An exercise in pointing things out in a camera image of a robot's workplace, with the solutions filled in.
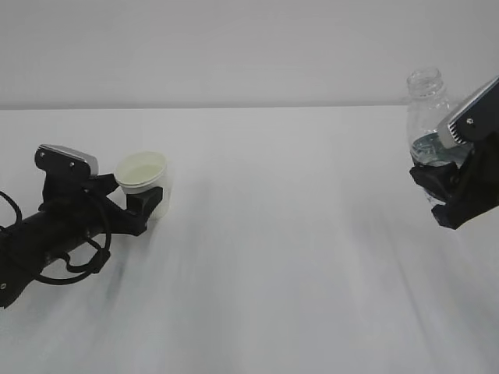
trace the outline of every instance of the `wire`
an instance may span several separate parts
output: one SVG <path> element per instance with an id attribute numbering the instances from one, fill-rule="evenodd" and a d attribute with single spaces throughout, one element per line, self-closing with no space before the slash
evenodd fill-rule
<path id="1" fill-rule="evenodd" d="M 14 224 L 20 224 L 23 221 L 23 212 L 19 208 L 19 205 L 6 193 L 0 191 L 0 196 L 12 207 L 14 213 L 16 214 L 16 222 Z M 0 226 L 0 231 L 5 231 L 3 226 Z"/>

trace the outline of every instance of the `paper cup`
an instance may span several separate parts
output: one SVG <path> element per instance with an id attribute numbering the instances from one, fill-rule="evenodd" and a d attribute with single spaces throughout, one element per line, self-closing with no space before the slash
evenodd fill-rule
<path id="1" fill-rule="evenodd" d="M 172 179 L 168 176 L 166 157 L 158 152 L 135 153 L 122 160 L 115 171 L 115 178 L 127 195 L 146 192 L 153 187 L 163 188 L 163 200 L 150 218 L 163 217 L 170 206 Z"/>

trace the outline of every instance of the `white tabletop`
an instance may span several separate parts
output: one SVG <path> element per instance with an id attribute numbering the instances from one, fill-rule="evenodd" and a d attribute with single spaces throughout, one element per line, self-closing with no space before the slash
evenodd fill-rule
<path id="1" fill-rule="evenodd" d="M 0 124 L 0 189 L 25 216 L 41 143 L 93 154 L 102 173 L 139 150 L 175 169 L 167 216 L 116 235 L 101 273 L 32 283 L 0 312 L 1 373 L 499 371 L 499 212 L 437 226 L 408 173 L 403 107 L 0 111 Z M 0 223 L 12 217 L 0 203 Z"/>

